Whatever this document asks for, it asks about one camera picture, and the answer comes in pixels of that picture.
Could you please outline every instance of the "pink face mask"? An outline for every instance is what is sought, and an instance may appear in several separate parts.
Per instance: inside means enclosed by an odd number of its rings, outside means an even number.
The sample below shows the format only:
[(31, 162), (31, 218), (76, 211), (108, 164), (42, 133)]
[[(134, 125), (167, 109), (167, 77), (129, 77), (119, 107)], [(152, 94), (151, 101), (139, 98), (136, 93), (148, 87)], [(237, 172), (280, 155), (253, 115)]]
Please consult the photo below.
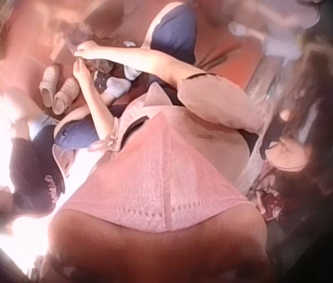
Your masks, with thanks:
[(243, 203), (249, 202), (161, 112), (101, 164), (63, 208), (132, 229), (166, 232)]

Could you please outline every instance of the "blue shorts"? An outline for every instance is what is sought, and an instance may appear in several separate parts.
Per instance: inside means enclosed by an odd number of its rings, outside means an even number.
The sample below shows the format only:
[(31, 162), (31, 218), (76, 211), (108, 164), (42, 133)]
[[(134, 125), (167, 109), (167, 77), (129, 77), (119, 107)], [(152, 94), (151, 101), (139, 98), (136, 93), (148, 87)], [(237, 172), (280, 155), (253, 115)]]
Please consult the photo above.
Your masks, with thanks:
[[(197, 23), (194, 11), (188, 5), (180, 5), (167, 13), (155, 27), (150, 48), (177, 58), (188, 64), (195, 64), (195, 43)], [(179, 105), (176, 90), (155, 76), (150, 76), (149, 85), (157, 81), (175, 105)], [(120, 117), (125, 106), (112, 106), (114, 117)], [(65, 149), (83, 149), (99, 141), (93, 119), (89, 114), (79, 121), (71, 121), (58, 132), (55, 143)]]

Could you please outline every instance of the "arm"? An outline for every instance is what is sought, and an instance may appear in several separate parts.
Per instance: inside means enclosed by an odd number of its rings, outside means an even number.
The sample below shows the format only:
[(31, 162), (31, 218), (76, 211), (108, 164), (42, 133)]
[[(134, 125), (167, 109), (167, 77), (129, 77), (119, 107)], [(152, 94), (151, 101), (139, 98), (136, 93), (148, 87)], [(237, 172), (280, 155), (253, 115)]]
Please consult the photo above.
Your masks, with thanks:
[(111, 134), (114, 127), (114, 117), (108, 110), (105, 102), (95, 89), (90, 73), (85, 63), (79, 59), (74, 64), (73, 74), (80, 83), (81, 90), (88, 104), (95, 129), (101, 140)]
[(92, 41), (81, 44), (78, 51), (75, 52), (75, 56), (86, 59), (102, 58), (127, 65), (139, 71), (156, 75), (173, 87), (177, 87), (178, 82), (185, 78), (205, 73), (160, 51), (141, 48), (99, 47)]

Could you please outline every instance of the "red floor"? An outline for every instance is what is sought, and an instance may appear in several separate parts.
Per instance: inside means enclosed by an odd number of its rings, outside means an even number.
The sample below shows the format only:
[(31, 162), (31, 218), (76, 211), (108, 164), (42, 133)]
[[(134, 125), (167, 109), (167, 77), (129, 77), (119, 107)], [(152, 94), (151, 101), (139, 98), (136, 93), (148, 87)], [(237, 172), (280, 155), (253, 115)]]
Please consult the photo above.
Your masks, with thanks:
[[(78, 6), (82, 3), (85, 4), (84, 7), (88, 2), (57, 1), (67, 3), (69, 6)], [(119, 27), (107, 31), (106, 35), (142, 42), (151, 20), (167, 2), (172, 1), (123, 0), (124, 19)], [(42, 30), (41, 14), (36, 11), (35, 4), (36, 1), (20, 1), (8, 21), (7, 29), (2, 33), (6, 43), (6, 59), (0, 68), (0, 91), (3, 92), (8, 85), (17, 86), (41, 106), (38, 86), (44, 69), (52, 64), (50, 59), (52, 48), (44, 46), (39, 39)], [(246, 42), (237, 40), (226, 27), (211, 24), (207, 19), (207, 4), (204, 8), (196, 8), (196, 14), (199, 23), (196, 44), (197, 65), (210, 61), (221, 52), (234, 50), (225, 62), (210, 71), (245, 87), (261, 58), (259, 46), (249, 40)], [(60, 84), (72, 74), (72, 66), (61, 66), (61, 69)]]

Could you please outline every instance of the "pink sleeve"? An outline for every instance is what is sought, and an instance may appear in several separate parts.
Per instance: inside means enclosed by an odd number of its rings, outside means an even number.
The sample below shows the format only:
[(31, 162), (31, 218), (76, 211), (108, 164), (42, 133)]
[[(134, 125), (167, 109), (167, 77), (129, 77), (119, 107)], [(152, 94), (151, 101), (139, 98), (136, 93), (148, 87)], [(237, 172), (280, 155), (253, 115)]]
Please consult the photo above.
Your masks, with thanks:
[(231, 81), (206, 74), (179, 82), (179, 100), (201, 119), (258, 133), (263, 121), (246, 93)]

